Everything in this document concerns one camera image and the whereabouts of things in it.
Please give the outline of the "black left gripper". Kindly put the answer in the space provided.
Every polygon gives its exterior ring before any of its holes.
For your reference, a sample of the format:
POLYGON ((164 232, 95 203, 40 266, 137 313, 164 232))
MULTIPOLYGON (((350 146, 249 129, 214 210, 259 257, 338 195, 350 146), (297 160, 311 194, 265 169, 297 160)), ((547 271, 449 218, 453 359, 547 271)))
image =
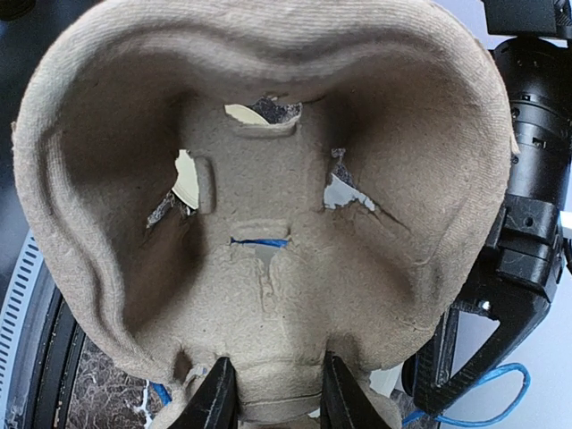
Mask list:
POLYGON ((464 287, 416 354, 413 399, 418 408, 440 414, 453 405, 547 316, 562 273, 562 241, 556 205, 505 196, 464 287), (454 372, 460 313, 499 325, 454 372))

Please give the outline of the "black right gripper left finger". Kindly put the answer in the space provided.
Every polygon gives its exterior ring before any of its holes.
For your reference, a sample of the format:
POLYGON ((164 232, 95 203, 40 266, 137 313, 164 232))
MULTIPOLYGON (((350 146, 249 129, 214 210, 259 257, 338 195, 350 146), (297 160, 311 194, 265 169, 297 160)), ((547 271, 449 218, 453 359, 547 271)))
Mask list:
POLYGON ((233 429, 238 414, 235 369, 228 357, 220 357, 178 417, 178 427, 233 429))

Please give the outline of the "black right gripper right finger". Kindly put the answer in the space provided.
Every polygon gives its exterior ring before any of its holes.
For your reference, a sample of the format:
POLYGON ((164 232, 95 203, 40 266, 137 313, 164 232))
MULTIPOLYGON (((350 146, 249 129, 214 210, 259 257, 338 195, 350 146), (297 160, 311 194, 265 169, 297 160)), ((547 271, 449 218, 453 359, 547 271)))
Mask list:
POLYGON ((384 428, 384 421, 358 386, 344 361, 331 351, 324 356, 320 427, 384 428))

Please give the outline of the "brown cardboard cup carrier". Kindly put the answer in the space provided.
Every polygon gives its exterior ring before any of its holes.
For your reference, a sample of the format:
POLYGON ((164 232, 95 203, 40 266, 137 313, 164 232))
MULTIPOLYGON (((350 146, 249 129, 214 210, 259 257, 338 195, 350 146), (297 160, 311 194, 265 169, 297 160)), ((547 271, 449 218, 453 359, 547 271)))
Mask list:
POLYGON ((327 351, 399 427, 367 378, 433 336, 515 145, 491 55, 430 1, 105 1, 47 50, 13 125, 23 212, 77 322, 172 392, 156 428, 222 357, 242 424, 313 427, 327 351), (181 149, 197 210, 172 193, 181 149))

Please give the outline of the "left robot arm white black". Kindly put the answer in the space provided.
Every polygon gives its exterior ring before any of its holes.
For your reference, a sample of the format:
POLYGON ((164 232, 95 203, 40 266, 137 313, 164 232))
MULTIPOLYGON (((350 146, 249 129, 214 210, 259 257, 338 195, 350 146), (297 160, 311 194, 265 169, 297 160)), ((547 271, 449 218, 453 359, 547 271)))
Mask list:
POLYGON ((562 225, 571 172, 571 6, 488 1, 492 56, 509 95, 518 152, 506 197, 466 283, 434 336, 404 366, 418 410, 437 420, 547 316, 571 266, 562 225))

